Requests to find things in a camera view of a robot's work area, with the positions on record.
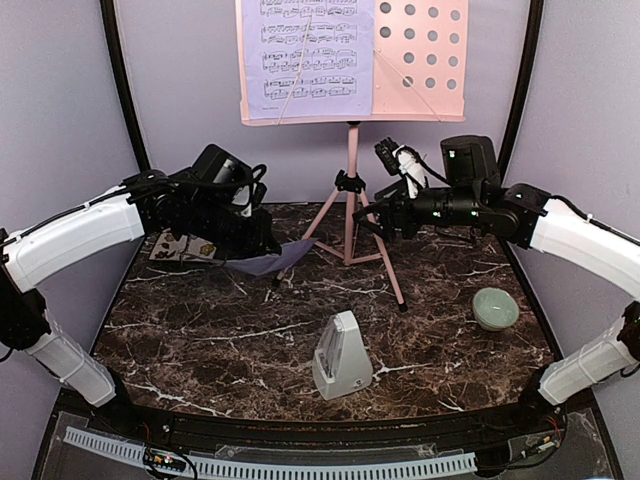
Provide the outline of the white metronome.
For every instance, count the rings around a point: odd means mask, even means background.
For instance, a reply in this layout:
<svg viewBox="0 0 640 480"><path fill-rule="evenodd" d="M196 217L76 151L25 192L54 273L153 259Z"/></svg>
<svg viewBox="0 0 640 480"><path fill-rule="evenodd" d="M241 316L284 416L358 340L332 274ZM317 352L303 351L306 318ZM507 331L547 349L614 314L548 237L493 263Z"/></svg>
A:
<svg viewBox="0 0 640 480"><path fill-rule="evenodd" d="M351 395L371 384L373 367L351 310L328 320L314 349L312 375L326 401Z"/></svg>

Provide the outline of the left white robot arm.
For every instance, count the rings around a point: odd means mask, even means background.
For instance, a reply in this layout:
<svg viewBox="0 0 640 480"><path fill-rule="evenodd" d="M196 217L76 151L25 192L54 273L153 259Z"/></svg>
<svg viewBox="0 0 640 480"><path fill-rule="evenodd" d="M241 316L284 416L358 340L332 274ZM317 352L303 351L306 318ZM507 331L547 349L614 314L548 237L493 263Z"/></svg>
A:
<svg viewBox="0 0 640 480"><path fill-rule="evenodd" d="M278 254L272 217L260 203L263 164L251 167L217 145L173 174L146 170L32 227L1 234L1 343L23 351L85 401L120 436L141 427L114 373L48 314L42 281L113 246L169 231L196 236L231 259Z"/></svg>

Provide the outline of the purple sheet music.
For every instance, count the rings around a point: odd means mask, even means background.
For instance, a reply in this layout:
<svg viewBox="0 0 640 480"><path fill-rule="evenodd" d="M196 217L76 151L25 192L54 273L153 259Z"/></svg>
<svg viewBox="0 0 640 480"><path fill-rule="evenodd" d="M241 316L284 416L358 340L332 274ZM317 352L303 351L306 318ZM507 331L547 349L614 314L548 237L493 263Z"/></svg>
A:
<svg viewBox="0 0 640 480"><path fill-rule="evenodd" d="M240 1L247 121L370 115L375 7L374 1Z"/></svg>
<svg viewBox="0 0 640 480"><path fill-rule="evenodd" d="M263 276L294 266L314 246L315 238L288 242L282 245L281 254L268 254L246 259L227 260L221 266L252 276Z"/></svg>

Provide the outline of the pink music stand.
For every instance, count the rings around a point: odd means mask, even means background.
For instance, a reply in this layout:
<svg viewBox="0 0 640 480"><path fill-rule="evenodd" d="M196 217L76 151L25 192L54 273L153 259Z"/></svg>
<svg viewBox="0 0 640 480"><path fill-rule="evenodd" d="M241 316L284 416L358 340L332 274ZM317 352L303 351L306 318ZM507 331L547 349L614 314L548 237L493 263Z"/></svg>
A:
<svg viewBox="0 0 640 480"><path fill-rule="evenodd" d="M336 256L355 265L356 227L352 215L368 204L357 168L360 127L365 122L460 122L464 118L464 82L469 5L465 1L374 1L373 110L366 117L289 119L249 122L243 102L241 21L235 5L241 84L240 112L247 126L330 123L348 129L347 166L333 193L346 199L344 245Z"/></svg>

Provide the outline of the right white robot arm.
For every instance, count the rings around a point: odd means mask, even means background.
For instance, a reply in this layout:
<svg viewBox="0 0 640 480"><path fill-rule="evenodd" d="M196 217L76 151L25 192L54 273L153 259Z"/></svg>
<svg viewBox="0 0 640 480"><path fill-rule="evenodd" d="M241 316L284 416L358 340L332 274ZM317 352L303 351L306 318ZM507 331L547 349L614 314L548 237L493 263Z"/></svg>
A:
<svg viewBox="0 0 640 480"><path fill-rule="evenodd" d="M440 144L445 175L432 174L413 148L385 138L374 147L399 181L378 192L354 219L380 238L413 238L424 225L464 226L523 249L567 260L628 293L622 316L567 358L535 372L510 413L521 434L534 432L549 409L627 367L639 365L639 242L581 211L566 197L538 187L502 184L494 146L487 136L463 135Z"/></svg>

